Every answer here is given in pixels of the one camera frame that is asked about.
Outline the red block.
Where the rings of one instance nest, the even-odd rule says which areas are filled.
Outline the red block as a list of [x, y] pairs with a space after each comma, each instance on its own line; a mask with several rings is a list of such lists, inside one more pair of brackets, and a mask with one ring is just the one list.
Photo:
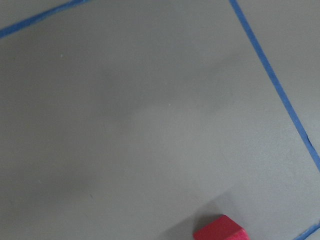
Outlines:
[[246, 230], [229, 218], [222, 215], [193, 233], [194, 240], [250, 240]]

